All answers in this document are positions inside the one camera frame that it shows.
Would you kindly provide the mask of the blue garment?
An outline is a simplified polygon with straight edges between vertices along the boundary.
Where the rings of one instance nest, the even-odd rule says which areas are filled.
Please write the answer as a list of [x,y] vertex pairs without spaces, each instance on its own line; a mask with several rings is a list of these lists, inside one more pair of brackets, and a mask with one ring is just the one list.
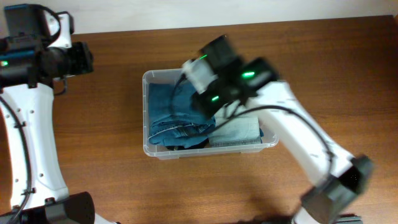
[[261,128],[259,129],[259,134],[260,134],[260,141],[261,141],[261,144],[262,144],[263,143],[262,139],[264,137],[264,132],[263,132],[263,130]]

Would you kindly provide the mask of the light grey jeans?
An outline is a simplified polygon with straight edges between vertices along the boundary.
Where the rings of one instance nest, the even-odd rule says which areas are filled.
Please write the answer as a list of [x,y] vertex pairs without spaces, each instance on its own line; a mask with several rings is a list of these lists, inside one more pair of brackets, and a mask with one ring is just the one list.
[[257,116],[245,114],[211,133],[208,139],[211,147],[260,144],[259,129]]

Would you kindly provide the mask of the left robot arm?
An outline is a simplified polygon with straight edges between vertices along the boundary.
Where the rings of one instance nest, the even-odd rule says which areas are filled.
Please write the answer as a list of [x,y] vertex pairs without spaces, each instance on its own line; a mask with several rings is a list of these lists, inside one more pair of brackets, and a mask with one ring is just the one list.
[[52,124],[54,81],[93,71],[84,42],[72,42],[73,17],[39,4],[4,8],[1,113],[12,165],[11,208],[2,223],[95,223],[88,192],[70,194],[62,177]]

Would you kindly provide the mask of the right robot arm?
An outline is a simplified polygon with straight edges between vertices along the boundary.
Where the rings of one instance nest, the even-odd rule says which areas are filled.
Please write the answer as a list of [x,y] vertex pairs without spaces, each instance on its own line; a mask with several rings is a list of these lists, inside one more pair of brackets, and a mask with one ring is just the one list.
[[278,136],[306,173],[312,188],[291,217],[276,218],[276,223],[361,223],[361,217],[347,215],[345,209],[366,190],[372,160],[334,142],[265,58],[245,61],[222,35],[182,68],[196,90],[195,109],[210,118],[238,102]]

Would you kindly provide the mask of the dark blue jeans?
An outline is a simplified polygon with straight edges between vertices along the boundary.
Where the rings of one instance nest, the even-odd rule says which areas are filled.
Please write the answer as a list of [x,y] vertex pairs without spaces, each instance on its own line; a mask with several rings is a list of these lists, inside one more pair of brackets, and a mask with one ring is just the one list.
[[208,139],[205,134],[215,129],[214,118],[205,118],[191,107],[196,92],[190,83],[174,88],[171,84],[150,84],[149,142],[160,146],[189,148]]

